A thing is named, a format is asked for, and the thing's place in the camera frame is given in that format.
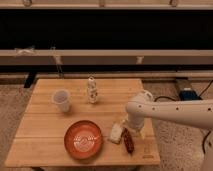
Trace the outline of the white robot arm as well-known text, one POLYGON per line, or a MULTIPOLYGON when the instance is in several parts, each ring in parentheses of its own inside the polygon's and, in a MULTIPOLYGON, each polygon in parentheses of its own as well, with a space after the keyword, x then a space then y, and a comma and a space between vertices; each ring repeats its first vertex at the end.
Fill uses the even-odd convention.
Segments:
POLYGON ((201 171, 213 171, 213 100, 155 102, 152 94, 142 90, 126 104, 128 124, 141 130, 145 118, 170 121, 210 131, 201 171))

